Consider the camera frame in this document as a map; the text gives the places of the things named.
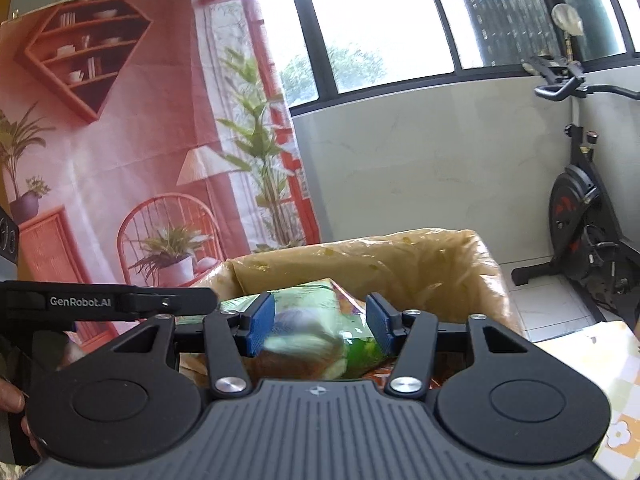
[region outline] wall shelf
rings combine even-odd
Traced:
[[[73,88],[78,88],[78,87],[81,87],[81,86],[91,85],[93,83],[104,81],[106,79],[114,78],[117,75],[118,75],[117,72],[111,72],[111,73],[108,73],[108,74],[103,74],[103,75],[96,76],[96,77],[94,77],[92,79],[84,79],[83,81],[79,81],[78,83],[73,83],[73,84],[69,85],[69,88],[73,89]]]
[[[115,16],[95,17],[106,10]],[[65,15],[73,17],[71,25],[61,25]],[[140,9],[126,0],[80,0],[61,4],[49,10],[34,28],[18,50],[16,60],[90,123],[100,118],[118,74],[151,23]],[[103,44],[111,38],[118,41]],[[74,52],[58,54],[60,47],[69,45],[75,48]],[[69,74],[76,71],[82,72],[82,80],[68,83]]]

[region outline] blue gripper pad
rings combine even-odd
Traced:
[[[240,314],[240,326],[234,338],[240,355],[256,357],[276,317],[276,302],[269,292],[264,292]]]
[[[406,339],[402,315],[377,292],[366,299],[367,326],[385,355],[398,355]]]

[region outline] mirror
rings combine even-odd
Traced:
[[[569,4],[557,4],[551,11],[554,23],[571,36],[584,36],[582,18],[575,7]]]

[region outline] bike handlebar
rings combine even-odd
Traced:
[[[640,92],[634,92],[633,90],[629,90],[628,88],[622,88],[621,86],[615,85],[587,85],[587,94],[593,94],[596,92],[606,92],[609,94],[618,94],[624,97],[628,97],[629,99],[633,99],[634,101],[640,101]]]
[[[595,94],[596,92],[605,92],[608,94],[618,94],[634,101],[640,101],[640,92],[634,92],[628,88],[622,88],[615,85],[584,85],[578,90],[584,83],[584,80],[578,77],[572,77],[563,85],[544,85],[538,86],[534,89],[534,92],[538,97],[542,97],[548,101],[563,101],[569,96],[574,95],[576,97],[585,98],[588,94]]]
[[[564,101],[572,92],[574,92],[578,86],[582,84],[582,80],[577,77],[572,77],[563,85],[544,85],[538,86],[534,89],[534,92],[538,97],[542,97],[548,101]]]

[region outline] cup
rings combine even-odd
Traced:
[[[82,70],[75,70],[74,72],[69,72],[66,80],[69,81],[70,84],[79,83],[84,78],[84,72]]]

